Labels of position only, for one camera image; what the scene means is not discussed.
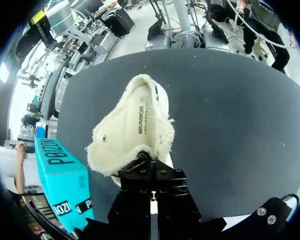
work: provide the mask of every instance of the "person's hand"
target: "person's hand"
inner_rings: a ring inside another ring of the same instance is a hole
[[[17,145],[14,146],[13,150],[18,150],[21,147],[26,148],[26,145],[23,142],[19,142]]]
[[[15,146],[17,151],[17,160],[19,163],[23,163],[25,159],[26,154],[26,145],[24,143],[18,143],[17,146]]]
[[[245,14],[244,10],[240,7],[236,7],[235,10],[240,14]]]
[[[295,39],[295,36],[293,35],[290,35],[290,45],[291,46],[295,46],[296,45],[296,39]]]

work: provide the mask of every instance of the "fuzzy white insole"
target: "fuzzy white insole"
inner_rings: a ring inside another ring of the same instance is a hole
[[[151,89],[147,84],[136,88],[127,99],[123,116],[125,152],[138,145],[153,146],[155,112],[152,102]],[[112,179],[120,186],[118,177]]]

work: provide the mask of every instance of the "bolt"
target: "bolt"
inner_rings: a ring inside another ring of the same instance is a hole
[[[272,225],[272,224],[275,224],[276,220],[277,220],[277,218],[275,215],[270,215],[270,216],[268,216],[267,222],[269,225]]]
[[[187,187],[186,187],[186,186],[180,187],[180,191],[181,191],[181,192],[186,192],[186,191],[187,191]]]
[[[257,213],[259,216],[264,216],[264,215],[266,215],[267,210],[266,210],[264,207],[259,207],[258,210],[256,211],[256,213]]]

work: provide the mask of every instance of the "black tabletop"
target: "black tabletop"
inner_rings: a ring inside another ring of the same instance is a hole
[[[73,76],[57,139],[84,164],[93,128],[138,74],[168,94],[172,162],[184,170],[202,219],[249,214],[271,197],[297,192],[300,87],[262,62],[215,50],[145,51]],[[95,219],[107,222],[119,188],[91,170],[89,187]]]

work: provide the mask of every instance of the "black pants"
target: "black pants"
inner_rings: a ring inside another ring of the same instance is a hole
[[[263,34],[267,39],[270,41],[284,45],[282,42],[281,37],[276,33],[275,31],[270,31],[266,29],[260,22],[255,20],[254,18],[248,18],[245,20],[256,32]],[[245,52],[247,54],[251,53],[252,47],[255,44],[256,35],[247,27],[245,26],[243,28],[243,39],[245,42]],[[287,65],[290,55],[285,48],[281,48],[278,46],[273,46],[276,52],[276,56],[274,56],[275,61],[272,64],[271,67],[274,69],[277,69],[279,71],[282,71],[284,67]]]

